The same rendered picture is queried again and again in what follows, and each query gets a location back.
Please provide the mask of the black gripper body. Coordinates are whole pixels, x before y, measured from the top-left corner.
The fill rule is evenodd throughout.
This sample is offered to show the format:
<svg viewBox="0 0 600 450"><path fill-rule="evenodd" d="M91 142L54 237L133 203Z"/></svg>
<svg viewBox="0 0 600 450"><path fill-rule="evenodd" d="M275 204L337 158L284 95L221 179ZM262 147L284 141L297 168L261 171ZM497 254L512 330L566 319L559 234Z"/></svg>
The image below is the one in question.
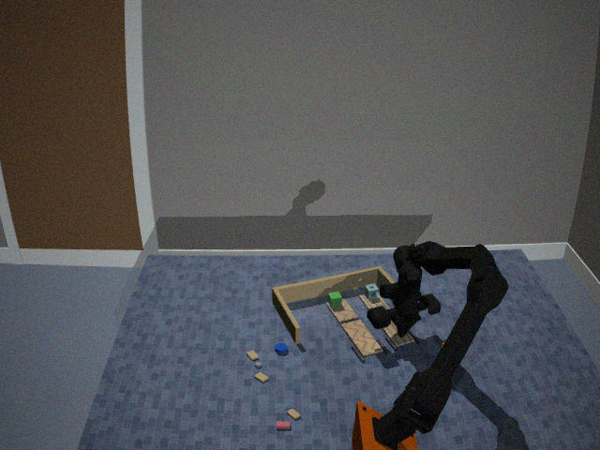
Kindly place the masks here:
<svg viewBox="0 0 600 450"><path fill-rule="evenodd" d="M404 321L406 314L411 318L419 316L419 312L427 310L428 313L434 315L441 311L441 304L432 293L422 295L418 292L405 293L401 292L398 285L394 289L397 292L396 300L393 300L394 308L385 309L384 306L370 308L367 311L367 318L376 329L388 327L391 323L391 318L395 323ZM420 303L417 303L417 302Z"/></svg>

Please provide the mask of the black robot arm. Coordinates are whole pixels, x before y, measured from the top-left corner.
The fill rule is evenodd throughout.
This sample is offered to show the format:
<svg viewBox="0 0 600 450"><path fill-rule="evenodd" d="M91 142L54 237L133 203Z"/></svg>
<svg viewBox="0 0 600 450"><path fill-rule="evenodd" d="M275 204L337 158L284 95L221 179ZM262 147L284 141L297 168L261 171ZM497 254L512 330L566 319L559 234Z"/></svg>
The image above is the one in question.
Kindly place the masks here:
<svg viewBox="0 0 600 450"><path fill-rule="evenodd" d="M433 364L416 371L405 391L394 401L392 411L372 418L375 441L398 450L398 443L416 430L430 432L451 392L452 377L463 360L486 315L507 293L508 282L485 246L443 247L438 243L401 246L394 251L398 282L380 286L380 296L396 300L395 286L403 293L420 290L422 268L432 276L448 269L471 269L467 303ZM421 413L421 414L417 414Z"/></svg>

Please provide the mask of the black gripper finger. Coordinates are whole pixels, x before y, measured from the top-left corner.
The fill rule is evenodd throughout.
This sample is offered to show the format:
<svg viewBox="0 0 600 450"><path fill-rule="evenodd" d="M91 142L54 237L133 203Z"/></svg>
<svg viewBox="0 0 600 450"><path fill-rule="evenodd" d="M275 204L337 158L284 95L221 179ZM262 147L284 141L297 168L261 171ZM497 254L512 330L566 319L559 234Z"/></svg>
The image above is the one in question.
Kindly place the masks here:
<svg viewBox="0 0 600 450"><path fill-rule="evenodd" d="M402 338L402 336L405 332L407 323L405 322L405 320L403 322L395 323L395 321L393 321L392 318L391 318L391 321L394 322L394 325L397 327L397 333Z"/></svg>
<svg viewBox="0 0 600 450"><path fill-rule="evenodd" d="M404 337L404 336L406 335L406 333L407 333L407 332L408 332L408 331L409 331L409 330L410 330L410 329L411 329L411 328L412 328L412 327L413 327L413 326L414 326L414 325L415 325L415 324L416 324L418 321L421 321L421 317L420 317L420 316L417 316L417 317L413 317L413 318L411 318L411 317L409 316L409 314L406 314L406 315L405 315L405 317L404 317L404 320L405 320L405 322L407 323L407 325L406 325L406 329L405 329L405 332L404 332L404 334L403 334L403 336L402 336L402 337Z"/></svg>

